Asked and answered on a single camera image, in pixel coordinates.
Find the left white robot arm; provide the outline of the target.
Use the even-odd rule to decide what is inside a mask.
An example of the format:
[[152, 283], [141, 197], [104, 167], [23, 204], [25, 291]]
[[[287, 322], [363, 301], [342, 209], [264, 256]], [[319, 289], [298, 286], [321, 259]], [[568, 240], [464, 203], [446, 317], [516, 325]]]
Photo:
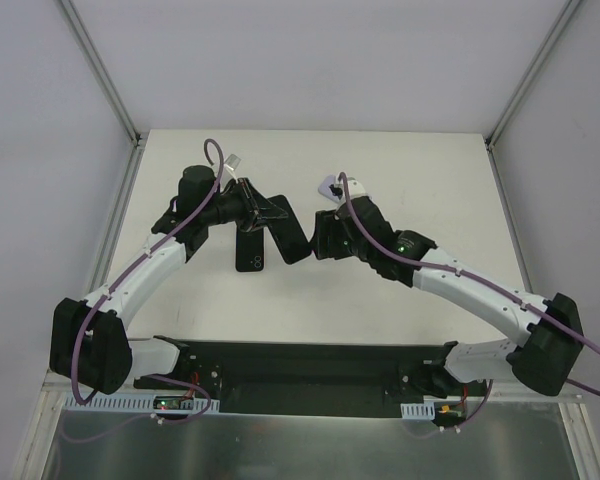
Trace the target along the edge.
[[174, 342], [131, 340], [131, 321], [157, 288], [188, 263], [209, 237], [210, 228], [234, 223], [252, 233], [279, 235], [291, 208], [282, 195], [266, 197], [247, 178], [221, 182], [206, 166], [184, 170], [178, 191], [151, 228], [143, 249], [116, 277], [81, 300], [63, 299], [55, 308], [50, 368], [71, 382], [84, 405], [81, 387], [112, 394], [126, 381], [157, 375], [168, 388], [184, 387], [190, 363]]

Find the black cased phone with ring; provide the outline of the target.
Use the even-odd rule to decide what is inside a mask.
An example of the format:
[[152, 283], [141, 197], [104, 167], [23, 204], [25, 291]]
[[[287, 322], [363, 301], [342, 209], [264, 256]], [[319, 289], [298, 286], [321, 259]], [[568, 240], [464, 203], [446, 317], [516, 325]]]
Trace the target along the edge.
[[236, 231], [235, 269], [239, 273], [261, 272], [265, 266], [264, 231]]

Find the right aluminium frame post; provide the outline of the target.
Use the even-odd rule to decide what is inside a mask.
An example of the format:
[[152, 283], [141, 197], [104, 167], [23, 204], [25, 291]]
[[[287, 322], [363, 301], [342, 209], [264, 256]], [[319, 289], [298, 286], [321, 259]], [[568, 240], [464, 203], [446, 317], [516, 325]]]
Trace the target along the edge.
[[559, 41], [566, 34], [574, 17], [584, 4], [585, 1], [583, 0], [568, 0], [562, 5], [557, 17], [551, 24], [547, 34], [544, 36], [529, 65], [526, 67], [511, 96], [507, 100], [495, 125], [485, 137], [485, 145], [488, 152], [491, 152], [497, 145], [514, 115], [522, 106], [534, 83], [539, 79], [542, 70], [557, 48]]

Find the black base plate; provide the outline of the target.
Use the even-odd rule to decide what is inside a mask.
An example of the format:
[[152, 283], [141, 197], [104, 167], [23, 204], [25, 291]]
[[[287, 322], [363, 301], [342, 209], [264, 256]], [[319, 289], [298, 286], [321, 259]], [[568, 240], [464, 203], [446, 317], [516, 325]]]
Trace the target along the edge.
[[144, 376], [137, 389], [174, 389], [193, 380], [223, 413], [397, 418], [427, 397], [481, 397], [444, 373], [443, 346], [329, 345], [177, 340], [180, 357], [164, 382]]

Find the left aluminium frame post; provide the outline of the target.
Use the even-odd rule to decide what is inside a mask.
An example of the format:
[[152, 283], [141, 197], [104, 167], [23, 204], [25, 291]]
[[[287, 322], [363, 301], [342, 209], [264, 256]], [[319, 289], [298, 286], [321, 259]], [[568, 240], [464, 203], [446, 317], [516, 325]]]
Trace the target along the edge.
[[124, 131], [125, 136], [134, 147], [137, 147], [142, 142], [142, 133], [138, 130], [135, 122], [132, 120], [75, 3], [71, 0], [55, 0], [54, 4], [65, 21], [88, 68], [99, 86], [101, 93], [109, 104], [117, 122]]

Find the aluminium frame post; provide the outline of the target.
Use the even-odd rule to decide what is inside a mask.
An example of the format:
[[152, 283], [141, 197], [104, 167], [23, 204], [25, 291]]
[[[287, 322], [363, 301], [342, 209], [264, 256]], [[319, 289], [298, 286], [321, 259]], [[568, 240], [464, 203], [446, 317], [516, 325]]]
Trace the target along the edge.
[[109, 104], [117, 122], [124, 131], [125, 136], [134, 147], [137, 147], [142, 142], [142, 133], [138, 130], [135, 122], [132, 120], [75, 3], [71, 0], [55, 0], [54, 4], [65, 21], [88, 68], [99, 86], [101, 93]]
[[522, 106], [534, 83], [539, 79], [542, 70], [557, 48], [559, 41], [566, 34], [574, 17], [584, 4], [585, 1], [583, 0], [568, 0], [562, 5], [557, 17], [551, 24], [547, 34], [544, 36], [529, 65], [526, 67], [511, 96], [507, 100], [495, 125], [485, 137], [485, 145], [488, 152], [491, 152], [497, 145], [514, 115]]

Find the lilac cased phone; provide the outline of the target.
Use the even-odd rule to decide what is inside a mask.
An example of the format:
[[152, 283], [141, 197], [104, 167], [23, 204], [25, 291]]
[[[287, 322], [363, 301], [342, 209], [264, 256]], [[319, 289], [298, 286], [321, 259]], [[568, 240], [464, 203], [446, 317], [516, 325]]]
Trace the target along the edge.
[[334, 203], [343, 203], [345, 201], [345, 188], [350, 193], [354, 190], [356, 181], [353, 178], [343, 175], [327, 176], [318, 187], [318, 193]]

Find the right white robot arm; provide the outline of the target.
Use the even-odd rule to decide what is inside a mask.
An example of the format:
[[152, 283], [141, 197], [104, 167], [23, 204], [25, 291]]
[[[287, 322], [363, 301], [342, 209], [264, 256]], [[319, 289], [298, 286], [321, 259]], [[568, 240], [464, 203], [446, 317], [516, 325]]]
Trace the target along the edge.
[[311, 240], [317, 259], [355, 257], [386, 280], [441, 297], [494, 327], [500, 340], [443, 346], [438, 357], [409, 373], [411, 385], [438, 398], [478, 380], [516, 379], [557, 396], [582, 351], [574, 339], [582, 327], [575, 302], [500, 286], [470, 272], [433, 240], [396, 230], [366, 196], [315, 215]]

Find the black phone case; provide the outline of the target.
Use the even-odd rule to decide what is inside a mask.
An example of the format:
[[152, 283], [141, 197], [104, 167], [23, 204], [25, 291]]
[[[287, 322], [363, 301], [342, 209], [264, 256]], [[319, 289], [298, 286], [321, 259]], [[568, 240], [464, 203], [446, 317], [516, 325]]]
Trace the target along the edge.
[[275, 206], [274, 218], [267, 221], [267, 228], [287, 265], [298, 263], [312, 254], [312, 246], [302, 229], [295, 212], [284, 195], [269, 197]]

